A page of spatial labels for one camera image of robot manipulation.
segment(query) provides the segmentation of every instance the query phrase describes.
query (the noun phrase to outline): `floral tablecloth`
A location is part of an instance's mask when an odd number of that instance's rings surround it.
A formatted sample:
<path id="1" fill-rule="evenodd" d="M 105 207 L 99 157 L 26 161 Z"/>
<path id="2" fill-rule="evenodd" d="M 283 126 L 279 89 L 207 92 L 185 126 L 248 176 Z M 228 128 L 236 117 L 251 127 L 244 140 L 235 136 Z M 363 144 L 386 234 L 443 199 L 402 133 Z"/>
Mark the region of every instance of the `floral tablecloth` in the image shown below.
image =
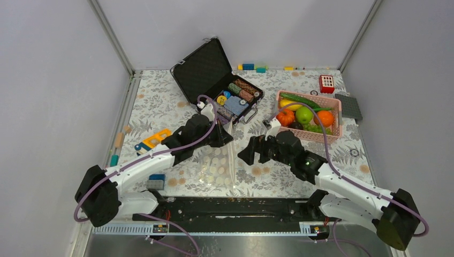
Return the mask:
<path id="1" fill-rule="evenodd" d="M 235 156 L 247 146 L 251 136 L 264 134 L 262 121 L 275 111 L 278 90 L 307 94 L 316 91 L 319 95 L 333 97 L 333 94 L 321 94 L 319 90 L 318 78 L 321 74 L 327 74 L 334 76 L 335 93 L 346 94 L 342 76 L 339 71 L 334 70 L 266 73 L 238 71 L 237 74 L 261 88 L 265 96 L 258 105 L 259 113 L 248 124 L 238 123 L 234 127 Z M 125 136 L 119 162 L 136 157 L 134 145 L 138 142 L 163 129 L 176 130 L 185 125 L 195 113 L 169 71 L 143 71 L 129 121 L 132 131 Z M 343 136 L 330 145 L 330 156 L 334 164 L 345 172 L 373 184 L 355 120 L 343 118 L 343 123 Z M 302 141 L 302 145 L 312 152 L 326 156 L 321 143 Z M 161 191 L 161 194 L 306 198 L 316 189 L 312 184 L 296 179 L 289 167 L 274 161 L 265 164 L 256 161 L 255 165 L 249 167 L 241 159 L 235 158 L 234 180 L 226 177 L 229 176 L 228 172 L 206 174 L 200 168 L 206 151 L 207 147 L 200 148 L 194 152 L 191 159 L 161 172 L 166 175 L 164 191 Z M 147 178 L 144 178 L 130 191 L 145 190 L 146 181 Z"/>

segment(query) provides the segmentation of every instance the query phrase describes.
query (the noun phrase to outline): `gray floor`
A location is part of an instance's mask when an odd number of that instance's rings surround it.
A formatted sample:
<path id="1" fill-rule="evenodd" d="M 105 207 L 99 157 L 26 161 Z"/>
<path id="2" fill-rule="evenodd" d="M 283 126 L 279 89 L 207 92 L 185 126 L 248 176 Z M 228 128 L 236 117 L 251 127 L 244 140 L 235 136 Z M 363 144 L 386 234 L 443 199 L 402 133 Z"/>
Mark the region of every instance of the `gray floor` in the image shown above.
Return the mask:
<path id="1" fill-rule="evenodd" d="M 364 246 L 372 256 L 391 256 L 389 248 L 378 237 L 360 226 L 338 225 L 339 239 L 349 239 Z M 85 257 L 149 257 L 184 256 L 172 249 L 144 240 L 143 236 L 92 235 Z M 308 238 L 264 236 L 203 236 L 196 237 L 200 256 L 342 256 L 334 242 L 306 243 Z M 185 236 L 168 236 L 163 242 L 195 253 L 195 248 Z M 350 257 L 367 256 L 361 249 L 341 243 Z"/>

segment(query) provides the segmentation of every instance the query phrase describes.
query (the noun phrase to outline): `white wall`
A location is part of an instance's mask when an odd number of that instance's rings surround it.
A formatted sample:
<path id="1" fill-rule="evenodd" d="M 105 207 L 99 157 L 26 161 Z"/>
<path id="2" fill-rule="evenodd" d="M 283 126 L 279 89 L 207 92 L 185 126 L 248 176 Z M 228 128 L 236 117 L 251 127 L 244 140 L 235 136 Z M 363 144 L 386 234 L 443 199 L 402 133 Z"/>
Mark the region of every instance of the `white wall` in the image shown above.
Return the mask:
<path id="1" fill-rule="evenodd" d="M 230 64 L 338 67 L 374 0 L 99 0 L 136 69 L 220 37 Z"/>
<path id="2" fill-rule="evenodd" d="M 64 256 L 128 75 L 87 1 L 0 6 L 0 255 Z"/>
<path id="3" fill-rule="evenodd" d="M 454 251 L 453 12 L 452 0 L 384 1 L 344 72 L 379 185 L 409 191 L 429 222 L 412 257 Z"/>

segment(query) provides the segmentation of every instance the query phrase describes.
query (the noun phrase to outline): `red toy block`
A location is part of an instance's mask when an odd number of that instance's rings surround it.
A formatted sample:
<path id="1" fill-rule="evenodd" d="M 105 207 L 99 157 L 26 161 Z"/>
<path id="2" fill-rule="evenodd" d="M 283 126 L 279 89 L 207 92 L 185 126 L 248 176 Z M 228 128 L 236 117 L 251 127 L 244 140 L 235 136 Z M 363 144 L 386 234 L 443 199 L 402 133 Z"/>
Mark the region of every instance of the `red toy block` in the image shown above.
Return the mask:
<path id="1" fill-rule="evenodd" d="M 331 75 L 321 75 L 319 83 L 320 93 L 332 94 L 334 92 L 334 79 Z"/>

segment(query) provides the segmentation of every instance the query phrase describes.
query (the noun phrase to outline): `plastic basket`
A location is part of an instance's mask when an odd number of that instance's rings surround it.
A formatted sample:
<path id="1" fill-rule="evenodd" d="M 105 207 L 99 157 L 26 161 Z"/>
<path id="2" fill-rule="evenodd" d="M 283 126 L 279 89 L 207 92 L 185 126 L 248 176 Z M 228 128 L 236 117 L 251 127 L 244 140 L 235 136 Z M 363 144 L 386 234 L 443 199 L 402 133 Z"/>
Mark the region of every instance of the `plastic basket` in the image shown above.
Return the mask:
<path id="1" fill-rule="evenodd" d="M 276 106 L 278 108 L 279 108 L 279 101 L 281 100 L 281 93 L 290 93 L 290 94 L 294 94 L 294 95 L 299 95 L 299 96 L 302 96 L 304 98 L 307 98 L 307 99 L 310 99 L 310 100 L 316 102 L 322 108 L 332 108 L 331 113 L 334 116 L 334 123 L 331 126 L 329 126 L 329 128 L 332 131 L 332 135 L 327 135 L 328 144 L 331 144 L 334 141 L 336 141 L 338 138 L 342 137 L 342 125 L 341 125 L 341 123 L 342 123 L 342 121 L 341 121 L 342 106 L 338 99 L 279 90 L 277 92 L 277 96 L 276 96 Z M 284 127 L 284 126 L 282 126 L 281 129 L 279 129 L 279 132 L 286 131 L 286 130 L 290 130 L 291 132 L 293 132 L 293 134 L 296 137 L 298 137 L 301 140 L 314 141 L 314 142 L 320 142 L 320 143 L 324 142 L 322 133 L 315 133 L 315 132 L 309 132 L 309 131 L 304 131 L 304 130 L 296 130 L 296 129 L 288 128 L 288 127 Z"/>

